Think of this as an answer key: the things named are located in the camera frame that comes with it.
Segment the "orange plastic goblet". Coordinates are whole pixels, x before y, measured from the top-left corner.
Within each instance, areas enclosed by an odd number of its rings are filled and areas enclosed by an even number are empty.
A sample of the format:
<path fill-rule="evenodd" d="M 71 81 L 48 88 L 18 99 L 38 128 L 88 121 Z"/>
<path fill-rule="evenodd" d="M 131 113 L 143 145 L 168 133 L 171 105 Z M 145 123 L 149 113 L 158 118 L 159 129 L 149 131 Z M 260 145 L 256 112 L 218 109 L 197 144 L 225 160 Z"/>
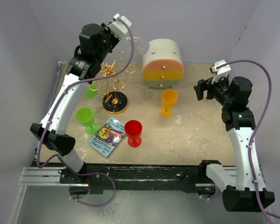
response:
<path fill-rule="evenodd" d="M 178 94 L 172 89 L 165 90 L 161 95 L 161 104 L 160 114 L 163 117 L 170 117 L 172 115 L 172 108 L 175 105 L 178 99 Z"/>

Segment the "clear wine glass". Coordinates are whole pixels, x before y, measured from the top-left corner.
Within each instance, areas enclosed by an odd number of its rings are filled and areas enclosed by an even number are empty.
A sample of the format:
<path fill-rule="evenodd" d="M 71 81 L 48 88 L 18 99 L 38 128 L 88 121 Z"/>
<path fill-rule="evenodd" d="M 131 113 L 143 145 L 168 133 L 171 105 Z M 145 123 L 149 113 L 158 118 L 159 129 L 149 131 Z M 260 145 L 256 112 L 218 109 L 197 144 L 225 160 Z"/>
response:
<path fill-rule="evenodd" d="M 125 41 L 128 44 L 129 48 L 132 48 L 133 42 L 133 51 L 134 53 L 144 55 L 148 52 L 150 44 L 142 37 L 134 36 L 133 38 L 126 36 Z"/>

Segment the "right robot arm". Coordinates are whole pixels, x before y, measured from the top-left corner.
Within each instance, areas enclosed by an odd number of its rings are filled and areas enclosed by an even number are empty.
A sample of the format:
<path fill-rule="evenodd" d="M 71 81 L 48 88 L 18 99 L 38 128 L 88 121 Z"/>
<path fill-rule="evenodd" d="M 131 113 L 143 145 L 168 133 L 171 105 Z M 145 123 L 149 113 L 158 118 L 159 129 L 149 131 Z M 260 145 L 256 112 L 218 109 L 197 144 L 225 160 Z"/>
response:
<path fill-rule="evenodd" d="M 222 192 L 225 209 L 229 212 L 261 212 L 275 201 L 274 193 L 266 190 L 255 149 L 256 130 L 252 111 L 247 107 L 252 92 L 252 82 L 245 77 L 232 81 L 223 77 L 199 80 L 194 86 L 198 100 L 215 99 L 222 106 L 222 121 L 230 137 L 235 161 L 236 177 L 232 177 L 218 161 L 203 160 L 198 171 L 202 182 L 215 183 Z"/>

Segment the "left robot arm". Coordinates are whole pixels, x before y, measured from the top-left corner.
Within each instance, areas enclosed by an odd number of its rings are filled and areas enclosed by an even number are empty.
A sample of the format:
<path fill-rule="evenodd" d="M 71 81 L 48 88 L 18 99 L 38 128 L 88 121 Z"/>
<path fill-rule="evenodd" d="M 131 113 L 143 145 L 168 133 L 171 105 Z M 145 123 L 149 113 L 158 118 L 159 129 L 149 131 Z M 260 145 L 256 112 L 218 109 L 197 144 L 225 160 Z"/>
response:
<path fill-rule="evenodd" d="M 87 177 L 84 161 L 79 157 L 75 138 L 66 134 L 67 126 L 74 109 L 83 93 L 101 70 L 101 64 L 108 53 L 119 43 L 123 34 L 109 24 L 87 24 L 79 34 L 80 44 L 66 69 L 62 87 L 46 116 L 30 127 L 32 134 L 39 140 L 37 154 L 42 145 L 55 151 L 72 170 L 70 177 L 82 183 Z"/>

